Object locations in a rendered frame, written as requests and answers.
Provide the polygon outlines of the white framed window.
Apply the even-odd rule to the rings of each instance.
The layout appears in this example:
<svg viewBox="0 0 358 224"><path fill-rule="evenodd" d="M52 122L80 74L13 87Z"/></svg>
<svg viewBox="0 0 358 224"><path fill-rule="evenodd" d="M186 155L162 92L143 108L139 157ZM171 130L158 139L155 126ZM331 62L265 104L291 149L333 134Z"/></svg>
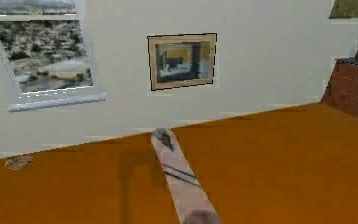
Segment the white framed window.
<svg viewBox="0 0 358 224"><path fill-rule="evenodd" d="M0 0L0 68L10 112L99 102L87 0Z"/></svg>

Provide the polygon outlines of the small round brown object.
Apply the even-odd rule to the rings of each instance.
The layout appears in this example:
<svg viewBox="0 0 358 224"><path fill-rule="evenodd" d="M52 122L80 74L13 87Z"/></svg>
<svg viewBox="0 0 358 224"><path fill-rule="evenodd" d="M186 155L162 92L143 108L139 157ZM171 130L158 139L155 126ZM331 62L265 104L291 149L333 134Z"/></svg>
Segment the small round brown object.
<svg viewBox="0 0 358 224"><path fill-rule="evenodd" d="M10 170L20 170L30 164L34 160L34 156L31 154L28 155L17 155L11 158L8 158L4 162L4 166Z"/></svg>

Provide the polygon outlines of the tan framed wall picture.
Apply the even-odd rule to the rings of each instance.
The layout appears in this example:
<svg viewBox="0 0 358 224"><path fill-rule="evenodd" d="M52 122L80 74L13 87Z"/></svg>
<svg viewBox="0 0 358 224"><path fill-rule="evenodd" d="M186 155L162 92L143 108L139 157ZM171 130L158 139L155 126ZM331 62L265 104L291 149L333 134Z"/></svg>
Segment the tan framed wall picture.
<svg viewBox="0 0 358 224"><path fill-rule="evenodd" d="M148 36L151 90L214 82L216 33Z"/></svg>

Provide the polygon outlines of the green framed wall picture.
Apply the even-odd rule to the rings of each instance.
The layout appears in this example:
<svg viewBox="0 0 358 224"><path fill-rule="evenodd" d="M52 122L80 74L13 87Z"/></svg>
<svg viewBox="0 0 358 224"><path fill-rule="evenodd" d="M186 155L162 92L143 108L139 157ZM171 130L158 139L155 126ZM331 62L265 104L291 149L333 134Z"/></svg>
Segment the green framed wall picture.
<svg viewBox="0 0 358 224"><path fill-rule="evenodd" d="M335 0L329 18L358 18L358 0Z"/></svg>

